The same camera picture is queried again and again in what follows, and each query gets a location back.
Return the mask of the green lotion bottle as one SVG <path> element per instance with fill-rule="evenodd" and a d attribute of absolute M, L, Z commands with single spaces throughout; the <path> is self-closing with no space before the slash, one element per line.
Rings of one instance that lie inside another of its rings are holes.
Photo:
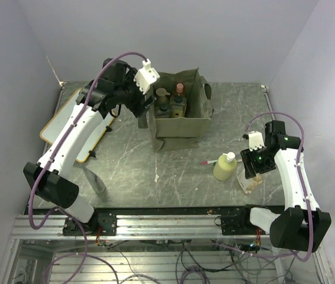
<path fill-rule="evenodd" d="M 156 102 L 155 106 L 158 107 L 162 104 L 169 104 L 170 103 L 170 93 L 167 92 L 165 88 L 158 88 L 155 91 Z"/>

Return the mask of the clear square bottle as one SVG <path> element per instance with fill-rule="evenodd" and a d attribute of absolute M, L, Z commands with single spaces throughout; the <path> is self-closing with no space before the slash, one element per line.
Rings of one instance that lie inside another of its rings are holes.
<path fill-rule="evenodd" d="M 155 107 L 156 118 L 171 118 L 172 109 L 169 104 L 160 104 Z"/>

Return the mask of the yellow-green pump bottle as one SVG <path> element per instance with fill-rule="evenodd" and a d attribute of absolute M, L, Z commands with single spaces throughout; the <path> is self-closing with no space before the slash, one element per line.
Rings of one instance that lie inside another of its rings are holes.
<path fill-rule="evenodd" d="M 223 153 L 217 160 L 213 174 L 218 180 L 228 180 L 237 167 L 236 155 L 234 152 Z"/>

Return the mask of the clear perfume bottle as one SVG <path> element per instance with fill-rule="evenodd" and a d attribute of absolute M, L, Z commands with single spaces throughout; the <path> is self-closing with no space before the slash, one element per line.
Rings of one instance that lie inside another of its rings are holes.
<path fill-rule="evenodd" d="M 186 113 L 187 99 L 181 95 L 175 95 L 170 98 L 172 109 L 172 118 L 184 117 Z"/>

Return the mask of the amber liquid bottle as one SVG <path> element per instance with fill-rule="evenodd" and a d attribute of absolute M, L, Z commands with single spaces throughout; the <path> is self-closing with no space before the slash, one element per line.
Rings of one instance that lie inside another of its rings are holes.
<path fill-rule="evenodd" d="M 262 175 L 257 174 L 255 177 L 247 179 L 245 178 L 245 174 L 241 173 L 237 176 L 237 180 L 241 187 L 241 190 L 245 194 L 249 194 L 262 183 Z"/>

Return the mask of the grey metallic tube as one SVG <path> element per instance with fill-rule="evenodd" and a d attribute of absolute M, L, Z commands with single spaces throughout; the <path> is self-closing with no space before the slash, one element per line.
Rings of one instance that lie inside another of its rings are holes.
<path fill-rule="evenodd" d="M 82 170 L 92 189 L 97 194 L 104 193 L 106 190 L 106 185 L 104 184 L 103 180 L 93 171 L 89 170 L 86 166 L 82 166 Z"/>

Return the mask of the orange bottle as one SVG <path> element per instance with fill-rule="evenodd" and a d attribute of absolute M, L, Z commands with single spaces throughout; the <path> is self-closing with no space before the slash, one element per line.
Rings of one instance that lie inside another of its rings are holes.
<path fill-rule="evenodd" d="M 186 89 L 182 83 L 177 83 L 173 92 L 173 96 L 186 97 Z"/>

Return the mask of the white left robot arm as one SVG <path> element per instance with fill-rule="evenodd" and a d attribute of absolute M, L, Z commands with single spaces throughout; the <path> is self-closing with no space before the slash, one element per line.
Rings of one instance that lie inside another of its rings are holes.
<path fill-rule="evenodd" d="M 79 195 L 79 187 L 68 180 L 69 173 L 91 133 L 113 109 L 125 106 L 136 118 L 148 111 L 155 100 L 147 93 L 159 78 L 146 57 L 140 69 L 131 67 L 122 56 L 104 61 L 96 78 L 80 91 L 70 118 L 49 150 L 37 163 L 28 162 L 23 168 L 31 188 L 28 220 L 33 229 L 43 226 L 35 224 L 32 217 L 34 198 L 38 196 L 77 220 L 83 234 L 97 231 L 95 209 Z"/>

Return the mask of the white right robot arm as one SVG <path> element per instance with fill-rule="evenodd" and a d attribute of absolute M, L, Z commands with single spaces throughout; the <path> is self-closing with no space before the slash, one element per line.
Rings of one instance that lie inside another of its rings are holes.
<path fill-rule="evenodd" d="M 248 148 L 240 155 L 245 179 L 278 170 L 284 191 L 284 210 L 277 214 L 266 207 L 249 205 L 239 218 L 239 229 L 252 234 L 258 228 L 270 236 L 274 247 L 317 251 L 331 224 L 331 216 L 320 209 L 305 172 L 303 141 L 286 133 L 283 121 L 265 124 L 265 132 L 244 134 Z"/>

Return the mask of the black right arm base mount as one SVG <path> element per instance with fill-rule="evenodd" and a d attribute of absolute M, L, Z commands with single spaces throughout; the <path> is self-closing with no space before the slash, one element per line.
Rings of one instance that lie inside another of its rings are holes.
<path fill-rule="evenodd" d="M 257 232 L 257 226 L 250 222 L 252 208 L 272 209 L 270 206 L 246 204 L 245 206 L 223 206 L 214 209 L 217 215 L 214 224 L 221 228 L 222 235 L 242 235 Z"/>

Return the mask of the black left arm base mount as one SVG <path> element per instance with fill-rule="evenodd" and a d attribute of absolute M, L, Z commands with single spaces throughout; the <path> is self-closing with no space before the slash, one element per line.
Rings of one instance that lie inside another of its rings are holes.
<path fill-rule="evenodd" d="M 110 212 L 94 213 L 88 223 L 83 223 L 74 218 L 66 218 L 63 235 L 64 236 L 83 236 L 83 228 L 86 235 L 114 236 L 117 230 L 117 217 Z"/>

